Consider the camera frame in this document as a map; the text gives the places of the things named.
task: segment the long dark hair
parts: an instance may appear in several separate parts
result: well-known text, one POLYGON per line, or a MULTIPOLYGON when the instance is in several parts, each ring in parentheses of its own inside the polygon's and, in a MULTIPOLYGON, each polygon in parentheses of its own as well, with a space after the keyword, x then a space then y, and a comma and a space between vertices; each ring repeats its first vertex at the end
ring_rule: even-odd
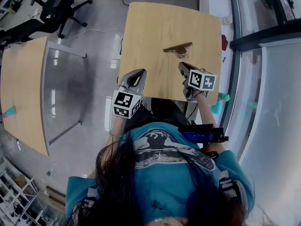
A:
MULTIPOLYGON (((195 191, 186 204, 187 226, 238 226, 244 221, 241 204, 229 199, 215 185, 212 176, 180 153, 190 167, 195 191)), ((82 202, 67 220, 67 225, 142 226, 143 218, 135 193, 136 152, 130 133, 125 142, 102 149, 96 159, 96 181, 99 200, 92 206, 82 202)))

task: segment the black office chair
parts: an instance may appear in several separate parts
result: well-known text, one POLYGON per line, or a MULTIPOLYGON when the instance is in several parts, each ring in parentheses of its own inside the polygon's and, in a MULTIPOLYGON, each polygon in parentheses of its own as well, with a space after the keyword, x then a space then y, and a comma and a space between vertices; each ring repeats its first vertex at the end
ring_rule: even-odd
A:
POLYGON ((91 4, 93 1, 87 0, 74 8, 71 7, 74 0, 47 0, 46 2, 43 2, 42 0, 32 0, 30 5, 32 6, 35 2, 42 6, 40 19, 46 24, 52 24, 52 26, 57 27, 57 29, 60 26, 58 37, 63 39, 64 35, 62 32, 68 18, 71 18, 83 27, 87 26, 87 23, 80 22, 73 15, 76 10, 87 3, 91 4))
POLYGON ((1 50, 8 44, 31 40, 29 36, 34 32, 53 33, 60 28, 58 37, 63 39, 64 35, 62 34, 62 31, 68 18, 71 18, 78 24, 86 27, 87 23, 80 22, 73 17, 73 15, 76 10, 87 3, 91 4, 93 1, 87 0, 74 8, 71 7, 74 0, 47 0, 46 2, 43 2, 42 0, 32 0, 30 5, 32 6, 35 2, 42 6, 40 19, 43 23, 37 19, 30 19, 7 31, 0 31, 1 50))

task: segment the wooden tabletop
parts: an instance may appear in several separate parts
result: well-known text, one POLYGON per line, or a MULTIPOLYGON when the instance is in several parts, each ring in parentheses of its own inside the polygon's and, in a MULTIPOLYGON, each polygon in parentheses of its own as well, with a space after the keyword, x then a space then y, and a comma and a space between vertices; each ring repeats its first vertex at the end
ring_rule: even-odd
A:
POLYGON ((48 155, 41 115, 41 79, 47 37, 14 45, 3 53, 0 96, 4 113, 15 106, 16 114, 3 119, 9 133, 36 151, 48 155))
POLYGON ((218 97, 222 64, 220 19, 196 10, 147 2, 132 2, 122 44, 119 80, 135 69, 146 69, 145 97, 186 101, 184 78, 178 69, 181 61, 217 74, 209 103, 218 97), (192 42, 186 57, 162 49, 192 42))

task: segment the concrete floor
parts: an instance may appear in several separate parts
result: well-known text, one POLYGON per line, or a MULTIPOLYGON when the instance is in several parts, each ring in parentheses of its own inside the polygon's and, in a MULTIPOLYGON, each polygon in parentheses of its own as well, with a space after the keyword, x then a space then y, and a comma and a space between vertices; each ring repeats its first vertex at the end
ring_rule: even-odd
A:
MULTIPOLYGON (((3 18, 0 26, 11 28, 22 23, 28 14, 33 15, 39 6, 29 6, 30 1, 26 0, 15 15, 3 18)), ((83 1, 76 0, 75 5, 83 1)), ((132 1, 158 2, 192 9, 197 9, 198 3, 197 0, 124 0, 127 4, 132 1)), ((75 14, 88 26, 83 28, 69 20, 63 33, 66 38, 71 38, 87 29, 124 29, 127 10, 128 7, 121 0, 93 0, 93 4, 87 4, 75 14)), ((62 41, 55 34, 49 36, 54 42, 87 52, 85 59, 55 51, 51 51, 47 57, 44 91, 47 139, 52 139, 72 125, 79 115, 83 120, 82 126, 76 126, 49 147, 49 157, 22 142, 19 143, 19 149, 14 138, 8 140, 0 125, 0 139, 6 156, 24 173, 35 177, 42 189, 49 185, 65 193, 68 177, 86 177, 93 171, 95 158, 108 137, 104 120, 105 105, 117 87, 119 61, 114 58, 122 36, 123 32, 117 30, 106 33, 88 31, 74 39, 62 41), (51 176, 46 176, 47 171, 51 171, 51 176)))

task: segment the black and white marker cube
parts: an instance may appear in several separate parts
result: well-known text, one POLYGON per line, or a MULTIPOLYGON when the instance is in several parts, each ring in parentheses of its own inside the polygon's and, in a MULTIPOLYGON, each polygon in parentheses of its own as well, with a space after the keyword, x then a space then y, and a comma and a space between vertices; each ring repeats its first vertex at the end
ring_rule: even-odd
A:
POLYGON ((113 94, 113 111, 117 116, 131 118, 140 107, 141 96, 115 90, 113 94))
POLYGON ((190 70, 188 85, 201 91, 213 91, 216 74, 206 70, 190 70))

